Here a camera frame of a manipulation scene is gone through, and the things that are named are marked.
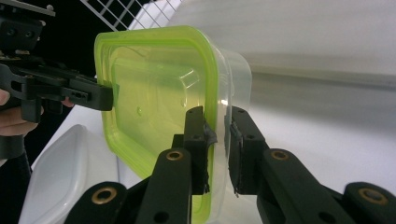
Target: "green lid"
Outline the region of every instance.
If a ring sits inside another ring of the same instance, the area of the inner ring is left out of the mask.
[[[216,129],[219,72],[210,42],[189,26],[99,34],[98,81],[113,88],[114,108],[103,112],[111,150],[138,176],[151,175],[160,152],[184,132],[185,113],[204,106]],[[209,152],[209,175],[213,152]],[[210,194],[194,196],[192,220],[205,222]]]

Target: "plastic container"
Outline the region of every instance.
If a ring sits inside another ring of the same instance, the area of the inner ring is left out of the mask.
[[[106,141],[141,178],[151,175],[174,134],[183,133],[186,111],[204,107],[218,142],[209,149],[211,193],[193,196],[192,221],[215,220],[228,176],[233,98],[248,109],[247,62],[217,49],[195,28],[178,26],[100,34],[95,64],[98,81],[114,90],[114,108],[103,112]]]
[[[85,190],[104,181],[118,181],[117,158],[104,139],[75,125],[38,159],[19,223],[64,223]]]

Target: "white wire basket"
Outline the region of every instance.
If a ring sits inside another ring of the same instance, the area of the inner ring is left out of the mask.
[[[113,31],[164,27],[183,0],[80,0]]]

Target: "container lid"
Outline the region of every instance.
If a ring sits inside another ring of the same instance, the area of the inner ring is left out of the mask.
[[[184,132],[189,109],[202,105],[206,122],[216,129],[218,61],[198,30],[178,26],[99,34],[95,65],[98,81],[114,93],[113,110],[103,112],[106,141],[141,178],[151,175],[174,134]],[[213,153],[208,160],[210,169]],[[210,200],[210,194],[193,198],[193,220],[207,220]]]

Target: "translucent lid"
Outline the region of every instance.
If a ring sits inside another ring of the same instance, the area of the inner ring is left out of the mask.
[[[95,42],[98,81],[114,92],[113,110],[103,112],[106,141],[141,178],[151,175],[174,134],[184,132],[186,111],[204,107],[206,122],[218,134],[222,166],[216,171],[216,153],[210,148],[212,192],[193,197],[195,223],[207,221],[213,196],[225,185],[224,121],[231,118],[233,88],[226,61],[204,34],[189,26],[99,34]],[[215,172],[221,177],[213,177]]]

